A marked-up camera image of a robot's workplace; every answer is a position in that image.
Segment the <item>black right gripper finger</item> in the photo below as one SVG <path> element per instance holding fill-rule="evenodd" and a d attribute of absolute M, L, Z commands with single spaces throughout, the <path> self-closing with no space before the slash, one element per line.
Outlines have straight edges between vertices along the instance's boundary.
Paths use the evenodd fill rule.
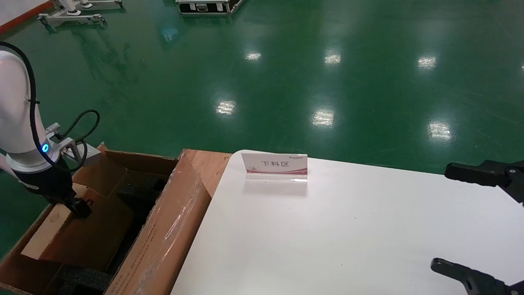
<path fill-rule="evenodd" d="M 449 163 L 444 176 L 481 186 L 498 186 L 517 203 L 524 202 L 524 161 L 504 163 L 486 160 L 479 166 Z"/>
<path fill-rule="evenodd" d="M 436 273 L 459 281 L 468 295 L 522 295 L 524 293 L 523 281 L 509 286 L 487 273 L 444 259 L 434 258 L 430 268 Z"/>

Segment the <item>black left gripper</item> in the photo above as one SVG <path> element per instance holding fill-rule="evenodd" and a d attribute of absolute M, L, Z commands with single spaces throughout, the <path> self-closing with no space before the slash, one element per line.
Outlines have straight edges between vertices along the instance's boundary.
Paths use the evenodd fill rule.
<path fill-rule="evenodd" d="M 29 185 L 28 191 L 43 196 L 51 204 L 65 205 L 74 217 L 84 220 L 92 213 L 88 202 L 77 197 L 70 172 L 51 166 L 41 172 L 28 174 L 15 171 L 14 174 Z"/>

